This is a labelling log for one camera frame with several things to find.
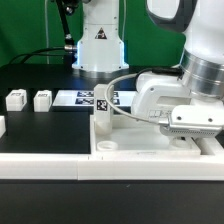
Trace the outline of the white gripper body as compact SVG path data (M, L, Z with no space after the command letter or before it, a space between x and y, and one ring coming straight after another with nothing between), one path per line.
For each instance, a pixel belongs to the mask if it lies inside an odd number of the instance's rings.
M224 104L192 93L175 76L137 77L131 114L159 125L166 136L213 138L224 130Z

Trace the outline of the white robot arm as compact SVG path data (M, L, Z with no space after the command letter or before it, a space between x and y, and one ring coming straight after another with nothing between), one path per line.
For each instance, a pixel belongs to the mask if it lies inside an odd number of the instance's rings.
M119 0L81 0L84 29L73 64L91 77L129 68L118 36ZM182 33L181 77L149 70L136 76L128 117L158 125L164 135L213 137L224 130L224 0L146 0L158 27Z

